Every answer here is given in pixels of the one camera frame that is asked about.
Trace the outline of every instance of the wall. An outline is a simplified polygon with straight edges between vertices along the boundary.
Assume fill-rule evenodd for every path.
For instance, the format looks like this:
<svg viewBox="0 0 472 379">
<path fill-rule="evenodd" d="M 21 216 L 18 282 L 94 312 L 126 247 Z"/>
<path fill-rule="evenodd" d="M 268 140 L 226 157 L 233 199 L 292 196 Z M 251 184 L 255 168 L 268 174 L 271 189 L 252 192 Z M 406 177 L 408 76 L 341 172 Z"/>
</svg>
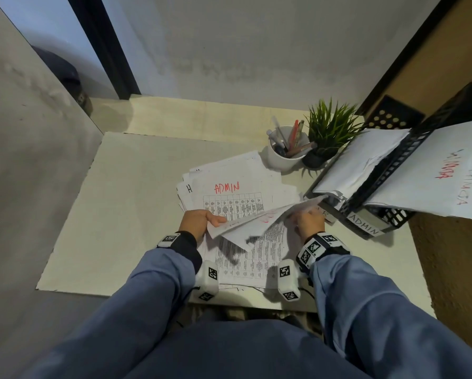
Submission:
<svg viewBox="0 0 472 379">
<path fill-rule="evenodd" d="M 101 139 L 0 10 L 0 378 L 102 301 L 35 291 Z"/>
<path fill-rule="evenodd" d="M 142 94 L 361 103 L 439 0 L 103 0 Z"/>
<path fill-rule="evenodd" d="M 89 96 L 118 99 L 68 0 L 0 0 L 0 8 L 31 45 L 70 62 Z"/>
<path fill-rule="evenodd" d="M 384 94 L 433 113 L 472 81 L 472 0 L 459 0 Z M 472 346 L 472 220 L 410 222 L 438 319 Z"/>
</svg>

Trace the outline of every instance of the white cup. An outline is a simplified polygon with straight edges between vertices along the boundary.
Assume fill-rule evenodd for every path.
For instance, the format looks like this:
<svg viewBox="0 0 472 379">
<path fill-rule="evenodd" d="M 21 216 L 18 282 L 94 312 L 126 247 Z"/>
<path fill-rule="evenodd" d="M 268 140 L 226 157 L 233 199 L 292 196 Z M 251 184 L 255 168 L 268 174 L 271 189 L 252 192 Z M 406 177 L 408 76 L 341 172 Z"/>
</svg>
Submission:
<svg viewBox="0 0 472 379">
<path fill-rule="evenodd" d="M 292 126 L 281 126 L 281 132 L 285 136 L 285 139 L 288 140 L 290 136 L 290 132 L 292 131 Z M 278 133 L 277 129 L 273 130 L 273 134 L 276 135 L 278 139 L 281 139 L 280 133 Z M 308 135 L 306 133 L 302 132 L 301 133 L 301 138 L 299 139 L 299 143 L 297 146 L 303 146 L 310 143 L 310 140 L 308 138 Z M 303 159 L 303 157 L 306 155 L 304 152 L 300 152 L 299 154 L 296 154 L 294 158 L 285 158 L 279 155 L 277 152 L 273 150 L 273 146 L 271 146 L 271 140 L 268 140 L 268 146 L 267 146 L 267 161 L 268 161 L 268 166 L 270 169 L 275 169 L 279 171 L 289 171 L 294 165 L 296 165 L 297 162 Z"/>
</svg>

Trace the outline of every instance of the blue sleeve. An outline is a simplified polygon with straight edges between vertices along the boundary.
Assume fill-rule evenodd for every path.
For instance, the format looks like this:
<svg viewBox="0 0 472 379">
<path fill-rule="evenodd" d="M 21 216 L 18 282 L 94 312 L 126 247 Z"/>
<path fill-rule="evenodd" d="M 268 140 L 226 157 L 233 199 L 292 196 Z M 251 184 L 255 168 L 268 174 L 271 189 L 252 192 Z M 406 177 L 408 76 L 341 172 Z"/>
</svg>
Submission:
<svg viewBox="0 0 472 379">
<path fill-rule="evenodd" d="M 472 348 L 352 255 L 310 271 L 326 343 L 375 378 L 472 379 Z"/>
<path fill-rule="evenodd" d="M 164 248 L 146 252 L 127 282 L 23 378 L 121 378 L 162 338 L 195 284 L 191 261 Z"/>
</svg>

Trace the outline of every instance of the black plant pot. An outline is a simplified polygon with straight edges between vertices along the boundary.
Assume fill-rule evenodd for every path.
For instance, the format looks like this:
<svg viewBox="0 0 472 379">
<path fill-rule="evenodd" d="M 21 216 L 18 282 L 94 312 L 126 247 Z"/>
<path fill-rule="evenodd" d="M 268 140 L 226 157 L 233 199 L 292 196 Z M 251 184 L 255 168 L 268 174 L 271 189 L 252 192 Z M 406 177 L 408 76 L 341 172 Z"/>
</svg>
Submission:
<svg viewBox="0 0 472 379">
<path fill-rule="evenodd" d="M 337 154 L 338 149 L 327 149 L 315 152 L 314 150 L 306 153 L 302 159 L 302 163 L 308 169 L 318 170 L 321 169 L 323 164 Z"/>
</svg>

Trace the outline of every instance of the long-sleeved shirt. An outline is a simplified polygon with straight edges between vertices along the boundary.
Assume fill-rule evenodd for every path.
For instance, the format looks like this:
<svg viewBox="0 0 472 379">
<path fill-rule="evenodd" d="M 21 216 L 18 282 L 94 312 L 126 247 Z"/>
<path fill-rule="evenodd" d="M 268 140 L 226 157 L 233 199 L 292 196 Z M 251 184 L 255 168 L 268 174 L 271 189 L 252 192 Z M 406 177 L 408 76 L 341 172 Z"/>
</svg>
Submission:
<svg viewBox="0 0 472 379">
<path fill-rule="evenodd" d="M 23 377 L 472 378 L 472 349 L 352 255 L 310 271 L 321 339 L 281 320 L 199 322 L 165 335 L 195 283 L 193 264 L 148 251 L 129 279 Z"/>
</svg>

